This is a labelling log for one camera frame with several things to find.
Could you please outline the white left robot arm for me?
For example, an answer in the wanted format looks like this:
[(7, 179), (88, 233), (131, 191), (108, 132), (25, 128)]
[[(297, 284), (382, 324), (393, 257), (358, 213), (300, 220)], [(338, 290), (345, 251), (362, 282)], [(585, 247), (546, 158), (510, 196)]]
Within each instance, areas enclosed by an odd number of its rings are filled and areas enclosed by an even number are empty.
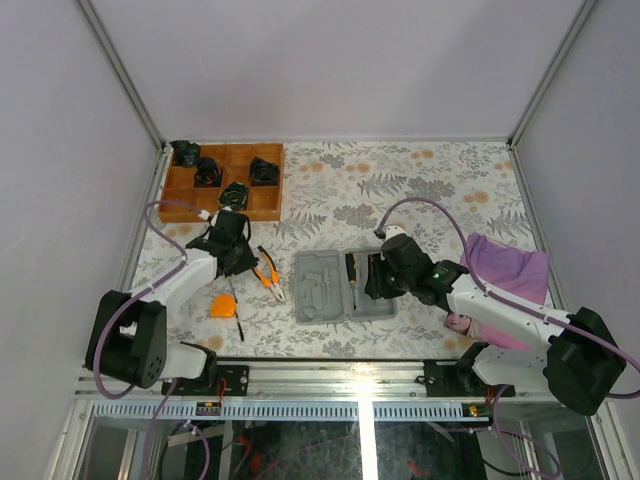
[(85, 356), (85, 367), (107, 398), (121, 393), (107, 390), (107, 376), (128, 385), (149, 389), (173, 381), (177, 392), (212, 392), (219, 381), (214, 351), (168, 340), (169, 317), (196, 291), (215, 279), (244, 273), (257, 266), (249, 240), (249, 218), (230, 209), (198, 213), (207, 229), (182, 246), (163, 233), (179, 251), (178, 262), (146, 285), (132, 291), (110, 290), (101, 298)]

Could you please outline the small black yellow screwdriver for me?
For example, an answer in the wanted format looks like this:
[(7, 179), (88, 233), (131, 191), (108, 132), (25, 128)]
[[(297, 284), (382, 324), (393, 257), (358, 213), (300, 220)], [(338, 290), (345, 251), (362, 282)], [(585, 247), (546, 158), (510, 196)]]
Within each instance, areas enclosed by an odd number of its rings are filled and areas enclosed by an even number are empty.
[(347, 278), (350, 285), (353, 310), (357, 309), (357, 270), (355, 257), (352, 252), (345, 254)]

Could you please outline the large black yellow screwdriver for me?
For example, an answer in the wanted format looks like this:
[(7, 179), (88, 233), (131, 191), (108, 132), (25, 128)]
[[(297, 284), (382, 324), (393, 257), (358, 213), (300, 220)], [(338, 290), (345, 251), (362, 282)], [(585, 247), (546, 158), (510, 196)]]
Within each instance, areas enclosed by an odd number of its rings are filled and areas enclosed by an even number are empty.
[(235, 321), (236, 321), (236, 326), (237, 326), (237, 329), (238, 329), (239, 338), (240, 338), (240, 341), (242, 343), (244, 343), (245, 342), (245, 335), (244, 335), (243, 327), (241, 325), (241, 321), (240, 321), (240, 317), (239, 317), (239, 301), (238, 301), (238, 298), (237, 298), (237, 295), (236, 295), (236, 291), (235, 291), (235, 287), (234, 287), (234, 284), (233, 284), (232, 277), (228, 276), (228, 277), (226, 277), (226, 280), (227, 280), (227, 283), (229, 285), (231, 296), (233, 297), (233, 300), (234, 300), (234, 318), (235, 318)]

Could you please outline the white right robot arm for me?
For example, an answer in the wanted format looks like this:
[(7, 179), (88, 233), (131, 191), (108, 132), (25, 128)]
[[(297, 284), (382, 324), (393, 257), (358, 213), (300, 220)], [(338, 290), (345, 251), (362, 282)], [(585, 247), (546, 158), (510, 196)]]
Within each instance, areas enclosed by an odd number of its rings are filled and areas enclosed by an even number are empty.
[(397, 226), (374, 233), (382, 245), (369, 257), (367, 296), (410, 294), (448, 314), (492, 324), (525, 344), (513, 349), (481, 341), (473, 360), (456, 369), (463, 392), (478, 394), (489, 385), (547, 391), (583, 416), (594, 415), (611, 397), (627, 362), (598, 313), (537, 305), (474, 277), (458, 263), (434, 262)]

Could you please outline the grey plastic tool case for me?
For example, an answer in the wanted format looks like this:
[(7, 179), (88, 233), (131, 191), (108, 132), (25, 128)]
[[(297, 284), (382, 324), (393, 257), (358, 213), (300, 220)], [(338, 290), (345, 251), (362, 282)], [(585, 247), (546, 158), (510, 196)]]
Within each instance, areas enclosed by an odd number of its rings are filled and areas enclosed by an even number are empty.
[[(353, 310), (345, 254), (352, 252), (357, 270), (357, 309)], [(367, 259), (379, 253), (378, 248), (340, 250), (309, 250), (294, 255), (291, 280), (294, 313), (298, 324), (314, 325), (358, 322), (394, 318), (398, 313), (394, 299), (372, 300), (365, 292)]]

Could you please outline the orange black pliers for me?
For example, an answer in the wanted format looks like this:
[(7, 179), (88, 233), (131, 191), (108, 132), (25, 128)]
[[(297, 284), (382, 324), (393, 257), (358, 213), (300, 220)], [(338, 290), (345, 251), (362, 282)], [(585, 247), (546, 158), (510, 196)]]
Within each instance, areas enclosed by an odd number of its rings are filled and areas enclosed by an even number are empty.
[(271, 292), (275, 300), (279, 304), (284, 305), (286, 303), (286, 298), (281, 287), (280, 275), (277, 267), (271, 255), (266, 251), (264, 247), (258, 246), (257, 249), (266, 261), (269, 272), (267, 274), (264, 274), (258, 267), (254, 267), (252, 269), (252, 272), (262, 283), (262, 285)]

